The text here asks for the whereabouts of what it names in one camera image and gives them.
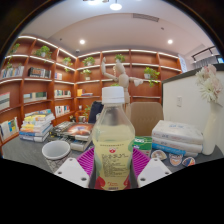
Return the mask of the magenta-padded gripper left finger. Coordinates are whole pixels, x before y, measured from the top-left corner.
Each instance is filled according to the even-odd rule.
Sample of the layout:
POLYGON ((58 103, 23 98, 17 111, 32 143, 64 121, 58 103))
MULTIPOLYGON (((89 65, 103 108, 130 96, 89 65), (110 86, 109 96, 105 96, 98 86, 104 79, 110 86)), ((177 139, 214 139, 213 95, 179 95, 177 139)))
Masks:
POLYGON ((94 148, 91 147, 77 158, 69 157, 55 175, 83 188, 93 188, 95 185, 94 148))

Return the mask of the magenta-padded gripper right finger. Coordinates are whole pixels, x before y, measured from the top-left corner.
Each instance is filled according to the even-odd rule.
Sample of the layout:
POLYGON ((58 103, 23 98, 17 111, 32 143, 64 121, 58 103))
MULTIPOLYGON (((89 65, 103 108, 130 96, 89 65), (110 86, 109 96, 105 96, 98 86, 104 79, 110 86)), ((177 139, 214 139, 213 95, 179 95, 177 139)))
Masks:
POLYGON ((158 158, 149 158, 138 149, 133 149, 130 173, 131 188, 140 188, 171 174, 158 158))

